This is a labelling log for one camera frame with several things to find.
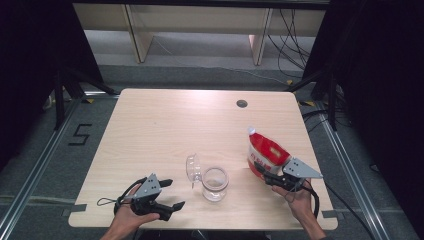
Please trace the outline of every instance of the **gray floor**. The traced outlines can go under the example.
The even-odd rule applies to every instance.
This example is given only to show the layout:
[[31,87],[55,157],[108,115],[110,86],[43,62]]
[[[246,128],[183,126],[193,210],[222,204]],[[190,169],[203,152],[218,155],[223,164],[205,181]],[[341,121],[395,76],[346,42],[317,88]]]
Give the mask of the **gray floor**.
[[[86,33],[106,84],[116,90],[139,87],[282,91],[286,88],[287,80],[298,80],[278,71],[278,52],[269,40],[262,64],[254,66],[247,36],[160,33],[152,43],[146,62],[136,64],[127,33]],[[277,42],[279,37],[273,36],[273,39]],[[311,49],[313,41],[313,38],[299,38],[299,43],[306,50]],[[292,52],[290,55],[301,63],[297,54]],[[280,67],[286,74],[301,76],[301,69],[287,60],[281,59]],[[298,100],[310,100],[312,87],[309,85],[297,91]],[[96,90],[87,85],[84,88]],[[70,227],[67,224],[67,210],[78,196],[116,101],[113,98],[96,98],[91,104],[78,103],[10,239],[98,239],[104,233],[103,228]],[[317,109],[314,106],[300,108],[302,113]],[[20,154],[0,173],[1,215],[7,211],[13,197],[19,194],[48,143],[53,133],[54,117],[53,108],[40,116]],[[338,113],[337,117],[338,135],[390,239],[418,239],[384,179],[369,168],[372,159],[355,129],[343,113]],[[326,182],[364,218],[321,121],[319,116],[315,116],[305,123],[321,171]],[[90,137],[84,146],[70,146],[69,143],[80,141],[73,137],[79,124],[92,124],[84,129]],[[370,239],[343,203],[332,193],[330,198],[338,214],[339,226],[334,231],[328,231],[328,234],[336,239]],[[302,231],[268,234],[276,240],[307,239]]]

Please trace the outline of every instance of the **human hand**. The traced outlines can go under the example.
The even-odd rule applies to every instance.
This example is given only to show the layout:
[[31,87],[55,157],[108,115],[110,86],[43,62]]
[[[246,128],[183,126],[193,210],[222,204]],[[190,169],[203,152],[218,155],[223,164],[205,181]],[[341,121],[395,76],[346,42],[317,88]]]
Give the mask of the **human hand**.
[[[303,185],[307,188],[312,188],[310,182],[311,179],[306,179]],[[287,200],[292,215],[299,221],[310,239],[321,239],[326,236],[312,212],[310,192],[305,189],[297,192],[289,192],[278,186],[272,186],[272,191],[280,194]]]
[[[134,186],[128,195],[133,195],[140,185],[141,184],[137,184]],[[121,207],[116,212],[108,231],[101,240],[123,239],[130,233],[135,232],[140,225],[159,219],[160,215],[157,213],[149,213],[141,216],[136,215],[131,210],[130,202],[131,200],[129,199],[124,200]]]
[[[307,179],[303,185],[304,187],[312,188],[310,179]],[[272,186],[272,191],[280,194],[286,199],[293,216],[297,220],[301,221],[303,218],[309,217],[310,214],[313,215],[310,192],[304,189],[297,192],[289,192],[278,186]]]

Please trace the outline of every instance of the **wrist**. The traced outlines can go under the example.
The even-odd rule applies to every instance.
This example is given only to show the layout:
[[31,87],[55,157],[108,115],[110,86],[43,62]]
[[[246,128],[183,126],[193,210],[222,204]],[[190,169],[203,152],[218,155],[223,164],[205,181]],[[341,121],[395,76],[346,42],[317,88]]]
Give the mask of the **wrist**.
[[121,240],[127,235],[128,233],[122,231],[122,229],[117,229],[111,226],[100,240]]
[[301,218],[298,218],[298,220],[311,240],[318,240],[326,237],[324,230],[322,230],[312,212],[303,215]]

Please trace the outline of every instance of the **table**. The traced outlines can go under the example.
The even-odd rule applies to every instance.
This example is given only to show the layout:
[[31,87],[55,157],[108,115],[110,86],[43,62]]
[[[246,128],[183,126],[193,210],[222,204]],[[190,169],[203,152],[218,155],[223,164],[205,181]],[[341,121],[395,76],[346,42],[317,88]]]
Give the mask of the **table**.
[[[237,101],[247,102],[239,107]],[[113,204],[97,206],[100,198],[116,199],[137,179],[156,173],[173,179],[156,199],[171,206],[185,201],[168,222],[150,229],[301,229],[285,200],[272,192],[247,164],[248,126],[281,144],[292,155],[319,170],[299,107],[292,93],[217,90],[125,89],[116,104],[73,212],[74,227],[108,227]],[[201,183],[186,176],[187,156],[197,153],[203,170],[223,167],[229,175],[227,196],[209,202]],[[320,211],[333,210],[322,180],[313,180]],[[318,222],[335,229],[336,218]]]

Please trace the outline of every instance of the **red bag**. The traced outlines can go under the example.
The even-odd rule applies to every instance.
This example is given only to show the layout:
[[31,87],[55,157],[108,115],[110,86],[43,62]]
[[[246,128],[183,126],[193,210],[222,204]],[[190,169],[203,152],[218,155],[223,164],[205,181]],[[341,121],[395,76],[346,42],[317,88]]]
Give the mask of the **red bag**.
[[290,154],[284,148],[257,133],[252,127],[249,128],[249,139],[249,156],[247,162],[249,163],[250,170],[260,178],[262,178],[262,174],[256,170],[254,162],[262,165],[267,171],[277,174],[290,158]]

